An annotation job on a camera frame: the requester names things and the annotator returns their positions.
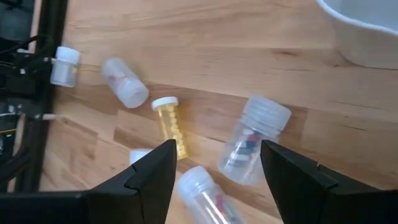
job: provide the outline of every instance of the black metal frame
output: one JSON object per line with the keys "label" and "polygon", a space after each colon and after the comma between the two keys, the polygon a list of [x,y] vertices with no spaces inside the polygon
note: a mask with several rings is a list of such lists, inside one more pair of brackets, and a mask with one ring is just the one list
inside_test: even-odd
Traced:
{"label": "black metal frame", "polygon": [[[62,43],[63,28],[67,12],[67,0],[42,0],[38,35],[46,35],[52,38],[53,45],[50,55],[53,57],[57,46]],[[43,40],[38,40],[36,50],[45,46]],[[51,65],[47,63],[42,94],[34,102],[22,101],[22,105],[28,105],[34,111],[32,114],[49,113],[52,110],[52,102],[55,88],[50,84]],[[40,176],[44,160],[45,143],[49,130],[48,121],[42,121],[34,116],[25,118],[21,147],[17,154],[0,167],[0,191],[8,182],[16,178],[15,192],[37,192],[40,185]]]}

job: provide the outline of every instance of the wood grain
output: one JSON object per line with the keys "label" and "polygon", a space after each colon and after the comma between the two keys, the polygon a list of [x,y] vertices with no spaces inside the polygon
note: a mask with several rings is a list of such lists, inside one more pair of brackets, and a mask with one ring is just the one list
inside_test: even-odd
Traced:
{"label": "wood grain", "polygon": [[[398,188],[397,70],[353,65],[312,0],[70,0],[64,42],[82,52],[75,88],[59,88],[43,190],[87,189],[128,165],[132,149],[162,140],[153,99],[177,96],[191,157],[248,223],[282,223],[265,179],[235,184],[217,169],[247,97],[292,111],[280,143],[380,189]],[[121,57],[150,90],[127,109],[102,79]],[[167,223],[193,223],[173,194]]]}

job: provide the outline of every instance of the translucent bottle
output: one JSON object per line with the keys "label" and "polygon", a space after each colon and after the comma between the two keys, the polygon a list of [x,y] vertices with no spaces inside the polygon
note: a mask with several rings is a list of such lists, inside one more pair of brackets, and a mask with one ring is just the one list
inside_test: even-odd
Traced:
{"label": "translucent bottle", "polygon": [[159,126],[164,140],[175,139],[177,142],[177,160],[188,157],[183,134],[178,123],[178,98],[168,96],[152,102],[152,109],[159,117]]}
{"label": "translucent bottle", "polygon": [[204,167],[197,166],[186,171],[177,185],[178,194],[191,211],[196,224],[244,223],[241,214]]}
{"label": "translucent bottle", "polygon": [[289,109],[261,96],[251,97],[243,110],[240,121],[225,145],[225,152],[218,168],[229,179],[252,185],[263,176],[260,148],[261,141],[278,142],[290,115]]}
{"label": "translucent bottle", "polygon": [[102,74],[126,107],[136,108],[148,99],[148,89],[122,59],[107,60],[103,65]]}
{"label": "translucent bottle", "polygon": [[74,87],[80,53],[69,47],[58,47],[52,67],[50,82],[54,85]]}

